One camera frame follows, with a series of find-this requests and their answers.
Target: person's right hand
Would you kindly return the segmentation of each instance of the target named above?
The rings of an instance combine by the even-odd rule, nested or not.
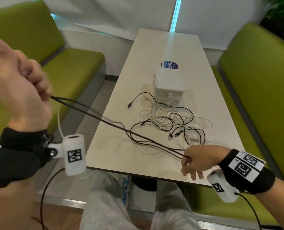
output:
[[[0,103],[16,131],[41,131],[51,120],[52,85],[35,60],[0,39]]]
[[[196,145],[186,149],[185,155],[190,159],[183,157],[181,160],[181,172],[184,176],[191,175],[192,180],[198,177],[203,179],[203,171],[211,169],[218,165],[231,151],[231,149],[219,145]]]

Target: shoe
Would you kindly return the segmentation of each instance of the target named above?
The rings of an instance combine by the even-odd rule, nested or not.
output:
[[[129,187],[130,187],[130,184],[131,184],[131,176],[122,174],[121,177],[120,177],[120,184],[123,188],[122,200],[123,200],[125,207],[128,208],[128,205],[129,205],[128,191],[129,191]]]

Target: table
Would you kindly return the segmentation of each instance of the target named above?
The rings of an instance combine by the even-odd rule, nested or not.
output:
[[[127,129],[142,121],[139,112],[147,109],[149,101],[141,95],[131,108],[127,105],[141,92],[154,92],[155,68],[167,60],[179,65],[186,81],[180,106],[213,123],[212,129],[205,129],[206,140],[224,142],[230,148],[244,150],[197,35],[140,29],[104,116],[122,122]],[[168,147],[177,146],[174,141],[168,141],[166,132],[154,127],[140,127],[135,132]],[[192,181],[190,175],[181,174],[179,159],[159,149],[137,145],[124,131],[103,122],[87,151],[86,164],[98,170],[205,186],[210,186],[207,175],[212,171],[205,171],[204,179]]]

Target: gray sweatpants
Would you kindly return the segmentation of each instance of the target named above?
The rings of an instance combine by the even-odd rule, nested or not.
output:
[[[119,182],[102,171],[94,173],[92,179],[80,230],[137,230],[123,204],[123,189]],[[175,183],[157,181],[155,213],[150,229],[201,229]]]

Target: blue and purple round label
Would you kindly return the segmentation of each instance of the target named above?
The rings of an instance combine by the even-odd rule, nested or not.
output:
[[[172,61],[163,61],[161,66],[166,69],[178,69],[178,64]]]

